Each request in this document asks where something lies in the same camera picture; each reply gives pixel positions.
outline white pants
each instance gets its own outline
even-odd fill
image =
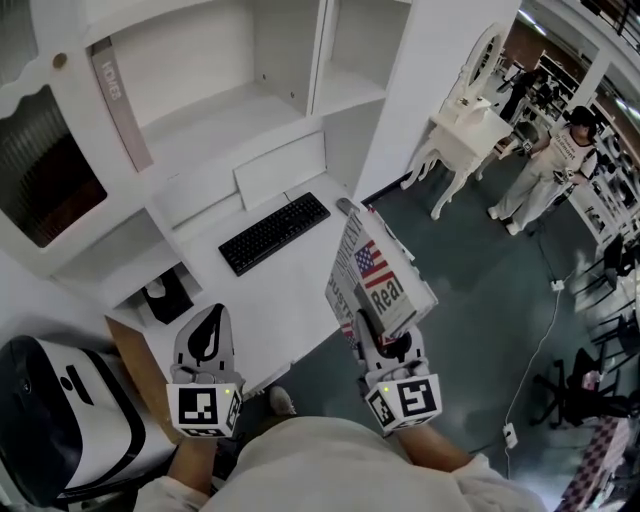
[[[501,220],[511,217],[520,229],[537,219],[567,187],[553,180],[553,170],[531,160],[496,205]]]

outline white shelf unit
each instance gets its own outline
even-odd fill
[[[82,41],[90,46],[136,23],[209,1],[214,0],[80,0]]]
[[[113,309],[178,263],[180,258],[143,210],[72,259],[55,278]]]
[[[374,101],[324,118],[327,172],[353,196],[362,175],[384,101]]]
[[[141,207],[85,49],[72,42],[73,4],[0,7],[0,240],[41,277]]]
[[[111,35],[153,192],[305,117],[319,12],[320,0],[216,0]]]
[[[383,99],[410,5],[395,0],[328,0],[314,114]]]

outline person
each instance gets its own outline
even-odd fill
[[[216,443],[187,438],[168,475],[140,489],[134,512],[545,510],[537,495],[502,478],[483,455],[470,456],[429,426],[394,434],[408,463],[361,425],[297,417],[280,387],[269,397],[279,424],[245,446],[212,498]]]
[[[533,71],[523,73],[516,77],[511,88],[511,97],[500,112],[500,117],[509,122],[516,113],[520,101],[525,96],[531,94],[535,84],[544,84],[547,82],[547,72],[544,69],[537,68]]]
[[[576,107],[553,136],[547,132],[531,148],[535,154],[500,202],[487,210],[493,220],[506,220],[515,235],[537,219],[551,202],[573,185],[588,182],[598,161],[594,146],[596,119],[586,107]]]

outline shoe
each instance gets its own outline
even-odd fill
[[[276,416],[295,416],[297,414],[289,393],[280,386],[273,386],[269,390],[269,405]]]
[[[507,224],[506,227],[507,227],[507,231],[511,236],[514,236],[520,233],[520,228],[515,222],[511,222],[510,224]]]

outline power outlet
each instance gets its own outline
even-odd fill
[[[513,427],[513,423],[507,423],[502,427],[502,434],[504,435],[504,442],[507,443],[507,448],[510,450],[515,448],[518,444],[518,438],[516,437],[516,429]]]

